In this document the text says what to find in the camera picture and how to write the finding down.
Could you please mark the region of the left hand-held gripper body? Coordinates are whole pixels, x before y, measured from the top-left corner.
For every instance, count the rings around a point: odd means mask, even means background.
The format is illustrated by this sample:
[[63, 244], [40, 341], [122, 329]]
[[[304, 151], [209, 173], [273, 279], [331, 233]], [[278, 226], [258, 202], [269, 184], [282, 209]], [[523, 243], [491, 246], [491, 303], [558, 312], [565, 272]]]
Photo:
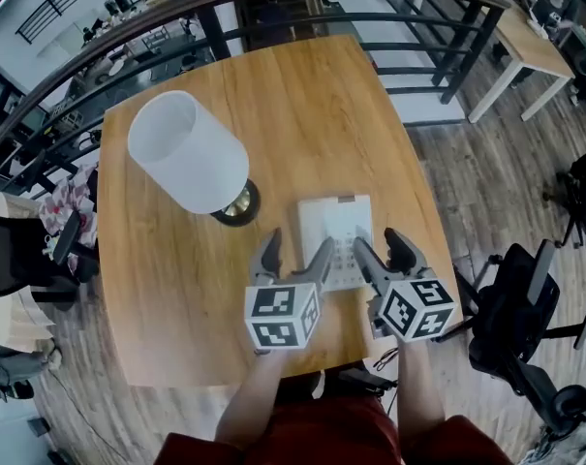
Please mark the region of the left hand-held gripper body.
[[278, 283], [259, 274], [245, 289], [244, 321], [259, 351], [301, 350], [312, 337], [320, 316], [317, 281]]

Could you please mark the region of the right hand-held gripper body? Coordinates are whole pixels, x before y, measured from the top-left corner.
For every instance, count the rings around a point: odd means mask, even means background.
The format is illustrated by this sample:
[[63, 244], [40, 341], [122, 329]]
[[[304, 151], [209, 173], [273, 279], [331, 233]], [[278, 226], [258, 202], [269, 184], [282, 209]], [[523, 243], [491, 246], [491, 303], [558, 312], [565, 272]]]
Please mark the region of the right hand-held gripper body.
[[444, 284], [429, 277], [384, 273], [373, 284], [377, 295], [368, 302], [374, 339], [395, 336], [411, 343], [441, 336], [455, 312], [455, 301]]

